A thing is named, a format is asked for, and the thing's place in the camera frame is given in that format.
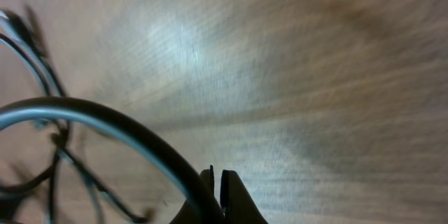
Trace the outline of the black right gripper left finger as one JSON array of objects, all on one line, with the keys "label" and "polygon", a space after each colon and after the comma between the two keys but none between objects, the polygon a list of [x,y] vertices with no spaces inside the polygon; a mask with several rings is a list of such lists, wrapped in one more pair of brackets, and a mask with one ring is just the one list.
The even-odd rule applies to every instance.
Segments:
[{"label": "black right gripper left finger", "polygon": [[214,167],[210,164],[191,179],[185,187],[186,200],[170,223],[214,223]]}]

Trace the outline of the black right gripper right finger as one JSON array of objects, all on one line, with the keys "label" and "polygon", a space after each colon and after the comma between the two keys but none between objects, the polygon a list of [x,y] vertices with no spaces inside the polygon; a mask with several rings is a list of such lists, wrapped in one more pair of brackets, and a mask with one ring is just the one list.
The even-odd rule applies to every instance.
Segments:
[{"label": "black right gripper right finger", "polygon": [[234,170],[222,172],[220,206],[227,224],[267,224]]}]

